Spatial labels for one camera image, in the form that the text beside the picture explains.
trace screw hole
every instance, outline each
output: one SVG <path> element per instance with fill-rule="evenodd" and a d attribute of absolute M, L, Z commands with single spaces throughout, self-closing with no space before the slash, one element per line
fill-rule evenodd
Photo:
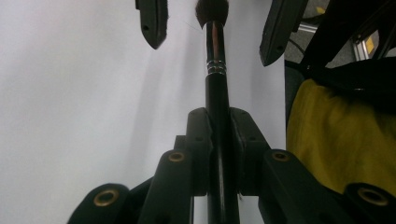
<path fill-rule="evenodd" d="M 288 161 L 290 159 L 289 156 L 284 152 L 274 152 L 273 158 L 276 161 Z"/>
<path fill-rule="evenodd" d="M 377 206 L 386 206 L 389 203 L 384 195 L 373 189 L 360 188 L 358 189 L 358 194 L 367 203 L 372 203 Z"/>
<path fill-rule="evenodd" d="M 113 204 L 120 194 L 116 189 L 106 189 L 98 193 L 93 199 L 93 203 L 98 207 L 105 207 Z"/>
<path fill-rule="evenodd" d="M 181 152 L 174 152 L 169 155 L 168 159 L 169 161 L 174 161 L 174 162 L 184 161 L 184 154 Z"/>

